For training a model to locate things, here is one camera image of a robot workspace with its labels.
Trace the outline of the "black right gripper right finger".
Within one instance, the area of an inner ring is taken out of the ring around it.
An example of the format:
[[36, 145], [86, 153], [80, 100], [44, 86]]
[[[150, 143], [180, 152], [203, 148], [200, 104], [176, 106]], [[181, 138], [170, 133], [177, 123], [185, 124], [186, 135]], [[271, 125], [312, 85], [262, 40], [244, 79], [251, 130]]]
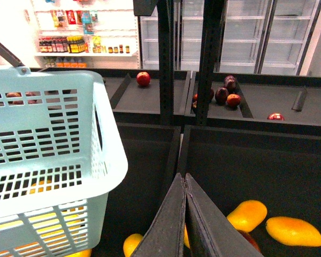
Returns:
[[189, 173], [185, 176], [185, 192], [191, 256], [262, 256]]

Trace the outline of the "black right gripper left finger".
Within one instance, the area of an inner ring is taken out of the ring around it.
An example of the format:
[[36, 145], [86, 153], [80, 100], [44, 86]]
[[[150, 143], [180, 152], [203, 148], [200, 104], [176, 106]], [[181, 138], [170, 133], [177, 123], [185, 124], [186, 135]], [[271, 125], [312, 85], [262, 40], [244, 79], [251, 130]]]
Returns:
[[186, 193], [177, 173], [158, 212], [132, 256], [183, 256]]

